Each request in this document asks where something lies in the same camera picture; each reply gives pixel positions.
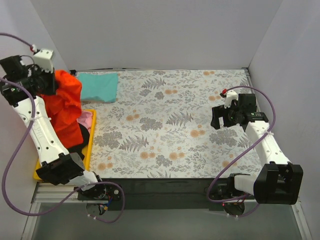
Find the orange t shirt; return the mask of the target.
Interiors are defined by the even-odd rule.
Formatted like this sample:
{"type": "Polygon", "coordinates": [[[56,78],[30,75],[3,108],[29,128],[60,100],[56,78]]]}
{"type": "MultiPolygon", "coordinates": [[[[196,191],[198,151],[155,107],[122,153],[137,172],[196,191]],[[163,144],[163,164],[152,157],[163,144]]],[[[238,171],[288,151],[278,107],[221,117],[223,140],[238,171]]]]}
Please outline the orange t shirt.
{"type": "Polygon", "coordinates": [[[82,83],[64,70],[55,72],[58,83],[56,95],[41,95],[53,129],[65,148],[83,142],[77,119],[82,113],[82,83]]]}

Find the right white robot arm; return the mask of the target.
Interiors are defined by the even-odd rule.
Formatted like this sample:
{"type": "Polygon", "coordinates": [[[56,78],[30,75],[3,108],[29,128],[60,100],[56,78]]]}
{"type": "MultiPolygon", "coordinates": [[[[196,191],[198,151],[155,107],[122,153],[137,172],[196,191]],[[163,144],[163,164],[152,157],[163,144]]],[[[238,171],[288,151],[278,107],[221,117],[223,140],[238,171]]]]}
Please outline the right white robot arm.
{"type": "Polygon", "coordinates": [[[271,132],[273,125],[265,113],[257,111],[255,94],[225,89],[220,95],[225,102],[212,108],[210,125],[216,130],[221,126],[240,125],[253,143],[261,163],[257,176],[232,173],[221,192],[232,199],[251,195],[259,204],[294,205],[298,200],[303,169],[299,164],[293,164],[280,149],[271,132]]]}

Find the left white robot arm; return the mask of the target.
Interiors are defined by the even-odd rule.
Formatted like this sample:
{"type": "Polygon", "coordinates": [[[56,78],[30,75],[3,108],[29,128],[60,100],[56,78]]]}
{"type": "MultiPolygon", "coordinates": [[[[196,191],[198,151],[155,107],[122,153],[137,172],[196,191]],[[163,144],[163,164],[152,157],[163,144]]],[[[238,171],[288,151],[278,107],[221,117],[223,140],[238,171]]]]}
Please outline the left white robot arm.
{"type": "Polygon", "coordinates": [[[122,199],[120,185],[103,181],[83,162],[82,150],[90,133],[78,122],[82,84],[68,72],[55,70],[49,50],[34,54],[29,65],[20,55],[6,57],[0,65],[5,73],[0,81],[1,95],[33,140],[40,164],[37,175],[55,186],[77,186],[88,199],[122,199]]]}

